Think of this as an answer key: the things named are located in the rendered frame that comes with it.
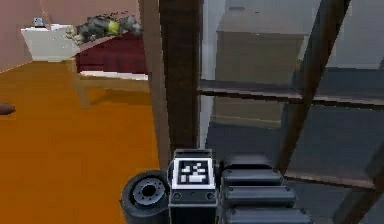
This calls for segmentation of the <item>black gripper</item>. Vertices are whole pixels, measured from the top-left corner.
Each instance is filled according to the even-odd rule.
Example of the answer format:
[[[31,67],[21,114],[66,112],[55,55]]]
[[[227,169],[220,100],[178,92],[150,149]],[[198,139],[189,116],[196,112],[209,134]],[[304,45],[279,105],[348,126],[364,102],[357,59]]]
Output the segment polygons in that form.
[[[169,224],[166,172],[149,170],[131,178],[121,192],[126,224]]]

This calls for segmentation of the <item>dark brown wooden shelf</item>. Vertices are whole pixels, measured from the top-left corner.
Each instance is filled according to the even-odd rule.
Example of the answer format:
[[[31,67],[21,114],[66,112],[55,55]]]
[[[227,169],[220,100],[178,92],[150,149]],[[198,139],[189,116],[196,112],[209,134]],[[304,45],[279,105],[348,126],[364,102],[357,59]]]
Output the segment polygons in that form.
[[[275,163],[281,175],[287,174],[291,157],[303,130],[310,107],[344,106],[384,110],[384,102],[375,104],[371,99],[352,101],[341,98],[331,100],[315,97],[325,70],[325,65],[334,47],[351,0],[321,0],[310,38],[296,82],[300,88],[266,87],[260,94],[245,90],[245,84],[209,81],[201,79],[201,47],[203,27],[203,0],[139,0],[141,22],[144,26],[144,43],[147,69],[155,119],[159,164],[168,169],[168,163],[176,171],[176,162],[171,161],[176,149],[199,151],[200,96],[239,97],[242,99],[265,99],[287,102],[287,130]],[[334,224],[358,224],[378,199],[384,195],[384,149],[367,168],[377,168],[365,185],[358,186],[356,179],[343,183],[342,179],[303,179],[288,176],[298,181],[350,187],[333,215]],[[305,210],[273,209],[255,205],[229,205],[229,199],[219,199],[218,221],[222,224],[251,224],[265,221],[305,221],[310,218]]]

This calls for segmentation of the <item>brown round object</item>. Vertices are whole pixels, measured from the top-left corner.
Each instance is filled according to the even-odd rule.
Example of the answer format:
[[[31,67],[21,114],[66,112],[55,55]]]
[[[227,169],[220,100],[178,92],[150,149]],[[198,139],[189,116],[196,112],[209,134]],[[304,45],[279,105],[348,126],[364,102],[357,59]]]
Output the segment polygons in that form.
[[[9,103],[0,102],[0,115],[10,115],[16,111],[16,108]]]

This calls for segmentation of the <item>yellow-green pillow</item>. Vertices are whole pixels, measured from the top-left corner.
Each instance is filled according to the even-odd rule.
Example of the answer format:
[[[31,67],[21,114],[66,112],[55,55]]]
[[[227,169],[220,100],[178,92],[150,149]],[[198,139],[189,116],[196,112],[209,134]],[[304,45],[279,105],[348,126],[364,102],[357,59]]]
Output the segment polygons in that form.
[[[108,33],[113,36],[117,36],[120,33],[120,24],[118,21],[109,21]]]

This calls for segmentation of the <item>beige chest of drawers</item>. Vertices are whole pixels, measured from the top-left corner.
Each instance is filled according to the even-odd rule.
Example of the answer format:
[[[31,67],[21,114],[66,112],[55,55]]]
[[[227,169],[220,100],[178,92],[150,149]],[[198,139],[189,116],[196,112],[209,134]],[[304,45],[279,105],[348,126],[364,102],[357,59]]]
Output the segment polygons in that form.
[[[287,84],[308,35],[288,18],[257,11],[227,11],[217,29],[215,78],[257,84]],[[278,128],[283,105],[217,97],[213,120],[222,124]]]

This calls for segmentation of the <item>white bedside cabinet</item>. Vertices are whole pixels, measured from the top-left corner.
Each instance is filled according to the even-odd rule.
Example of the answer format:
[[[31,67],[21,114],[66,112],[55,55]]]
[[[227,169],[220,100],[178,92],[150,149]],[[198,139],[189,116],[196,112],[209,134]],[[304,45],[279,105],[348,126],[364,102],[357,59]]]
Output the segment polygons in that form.
[[[66,37],[71,25],[52,24],[47,28],[23,28],[21,34],[33,61],[60,62],[75,56],[80,48]]]

